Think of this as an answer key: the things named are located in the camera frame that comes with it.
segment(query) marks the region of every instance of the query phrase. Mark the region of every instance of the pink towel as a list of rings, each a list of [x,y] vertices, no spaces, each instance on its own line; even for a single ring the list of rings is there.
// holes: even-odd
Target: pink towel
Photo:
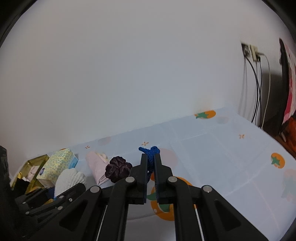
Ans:
[[[105,169],[108,164],[105,154],[101,155],[91,151],[87,153],[85,160],[93,173],[97,185],[101,185],[108,181],[108,178],[105,177]]]

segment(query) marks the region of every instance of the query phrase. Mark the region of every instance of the white towel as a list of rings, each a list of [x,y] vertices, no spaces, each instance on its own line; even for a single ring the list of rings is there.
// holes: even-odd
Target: white towel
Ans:
[[[86,177],[82,172],[77,172],[75,168],[63,170],[57,179],[54,196],[60,195],[77,183],[82,183],[86,186]]]

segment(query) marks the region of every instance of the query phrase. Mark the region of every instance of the orange fruit print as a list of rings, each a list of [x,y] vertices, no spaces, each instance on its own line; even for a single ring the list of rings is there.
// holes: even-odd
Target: orange fruit print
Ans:
[[[178,177],[178,178],[186,182],[188,185],[192,186],[192,184],[188,182],[186,179],[182,177]],[[154,181],[154,173],[151,175],[150,179]],[[151,208],[158,217],[166,221],[174,221],[173,204],[162,204],[162,205],[158,204],[155,197],[155,187],[152,188],[151,194],[147,195],[147,198],[151,201],[150,202]]]
[[[195,114],[195,117],[196,117],[196,119],[197,118],[210,119],[210,118],[213,118],[215,115],[216,115],[216,112],[214,110],[209,110],[209,111],[205,111],[205,112]]]
[[[270,159],[271,159],[271,164],[279,169],[285,166],[285,159],[276,152],[271,154]]]

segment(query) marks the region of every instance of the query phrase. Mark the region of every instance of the dark purple scrunchie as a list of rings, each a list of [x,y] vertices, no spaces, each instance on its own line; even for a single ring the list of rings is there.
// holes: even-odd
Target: dark purple scrunchie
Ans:
[[[105,176],[116,183],[120,179],[128,177],[130,174],[132,164],[126,162],[121,156],[113,157],[106,166]]]

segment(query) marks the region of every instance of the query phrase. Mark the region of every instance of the white wall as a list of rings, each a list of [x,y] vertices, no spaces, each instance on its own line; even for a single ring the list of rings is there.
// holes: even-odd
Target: white wall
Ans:
[[[201,110],[232,105],[250,119],[255,80],[248,66],[246,98],[240,42],[281,75],[279,37],[295,50],[260,0],[37,1],[0,49],[11,173],[48,151]]]

